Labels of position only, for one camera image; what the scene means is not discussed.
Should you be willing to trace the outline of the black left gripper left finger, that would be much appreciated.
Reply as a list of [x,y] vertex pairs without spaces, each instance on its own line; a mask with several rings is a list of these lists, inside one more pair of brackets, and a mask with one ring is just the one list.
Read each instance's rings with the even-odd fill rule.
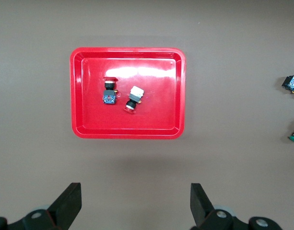
[[82,208],[80,183],[71,183],[47,208],[30,212],[9,230],[68,230]]

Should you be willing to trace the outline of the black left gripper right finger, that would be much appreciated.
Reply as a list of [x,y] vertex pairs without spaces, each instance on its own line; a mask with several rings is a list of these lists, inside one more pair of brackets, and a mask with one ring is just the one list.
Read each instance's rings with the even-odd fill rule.
[[195,221],[193,230],[249,229],[248,224],[240,221],[232,212],[215,208],[199,183],[191,184],[190,210]]

